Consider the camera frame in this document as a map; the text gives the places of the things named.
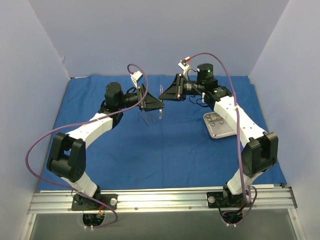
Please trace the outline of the blue surgical cloth wrap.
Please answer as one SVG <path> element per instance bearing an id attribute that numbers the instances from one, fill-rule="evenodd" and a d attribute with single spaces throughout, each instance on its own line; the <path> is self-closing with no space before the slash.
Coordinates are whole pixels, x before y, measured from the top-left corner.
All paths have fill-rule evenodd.
<path id="1" fill-rule="evenodd" d="M 237 102 L 261 128 L 267 129 L 255 87 L 247 76 L 231 76 Z M 124 92 L 130 77 L 92 75 L 69 81 L 54 128 L 85 122 L 99 110 L 106 86 L 119 82 Z M 212 139 L 203 116 L 210 109 L 185 101 L 165 101 L 145 115 L 126 111 L 120 123 L 86 150 L 87 175 L 102 190 L 222 186 L 238 170 L 237 137 Z"/>

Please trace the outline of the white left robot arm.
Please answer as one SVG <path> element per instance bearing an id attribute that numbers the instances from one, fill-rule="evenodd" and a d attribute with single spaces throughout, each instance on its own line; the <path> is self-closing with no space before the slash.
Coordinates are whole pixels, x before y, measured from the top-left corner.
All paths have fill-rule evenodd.
<path id="1" fill-rule="evenodd" d="M 93 118 L 72 131 L 59 132 L 53 137 L 46 168 L 78 191 L 88 209 L 97 209 L 101 197 L 98 185 L 86 173 L 87 147 L 115 128 L 124 115 L 123 111 L 138 107 L 147 95 L 147 85 L 124 94 L 118 82 L 111 82 L 106 86 L 104 100 Z"/>

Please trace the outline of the stainless steel instrument tray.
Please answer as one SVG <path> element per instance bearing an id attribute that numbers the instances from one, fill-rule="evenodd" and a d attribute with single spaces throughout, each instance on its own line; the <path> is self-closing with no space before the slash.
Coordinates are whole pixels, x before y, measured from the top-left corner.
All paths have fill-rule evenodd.
<path id="1" fill-rule="evenodd" d="M 221 139 L 236 135 L 229 124 L 224 120 L 224 124 L 216 124 L 214 127 L 210 126 L 205 119 L 205 115 L 215 112 L 208 112 L 203 115 L 204 123 L 207 127 L 208 134 L 212 139 Z"/>

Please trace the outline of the steel tweezers medium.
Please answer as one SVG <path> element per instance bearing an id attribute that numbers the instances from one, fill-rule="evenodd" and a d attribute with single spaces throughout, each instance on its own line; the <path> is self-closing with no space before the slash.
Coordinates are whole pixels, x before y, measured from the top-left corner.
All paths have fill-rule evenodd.
<path id="1" fill-rule="evenodd" d="M 147 119 L 147 117 L 146 117 L 146 115 L 145 115 L 145 113 L 144 113 L 144 111 L 140 111 L 140 114 L 141 114 L 141 116 L 142 116 L 142 118 L 144 119 L 144 121 L 146 122 L 146 124 L 149 126 L 150 125 L 150 123 L 148 122 L 148 119 Z"/>

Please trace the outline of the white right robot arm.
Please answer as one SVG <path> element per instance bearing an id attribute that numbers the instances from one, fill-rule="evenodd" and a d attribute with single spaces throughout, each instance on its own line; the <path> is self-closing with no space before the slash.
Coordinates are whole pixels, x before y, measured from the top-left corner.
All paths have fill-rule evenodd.
<path id="1" fill-rule="evenodd" d="M 140 109 L 153 111 L 164 108 L 164 100 L 184 101 L 186 96 L 200 96 L 201 101 L 231 128 L 237 137 L 238 170 L 224 185 L 223 203 L 234 206 L 240 196 L 251 199 L 251 185 L 257 177 L 277 163 L 279 138 L 258 126 L 238 105 L 236 94 L 218 83 L 211 63 L 199 64 L 195 81 L 190 80 L 190 65 L 179 63 L 182 74 L 176 74 L 170 87 L 158 98 L 150 95 L 146 86 L 138 90 Z"/>

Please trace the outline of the small steel surgical instrument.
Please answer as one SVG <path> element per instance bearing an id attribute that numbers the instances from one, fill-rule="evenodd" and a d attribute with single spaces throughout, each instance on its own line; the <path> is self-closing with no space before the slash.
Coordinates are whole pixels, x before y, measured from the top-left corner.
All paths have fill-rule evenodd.
<path id="1" fill-rule="evenodd" d="M 163 92 L 164 92 L 164 86 L 163 86 L 163 85 L 160 85 L 159 99 L 161 98 L 161 95 L 163 94 Z"/>

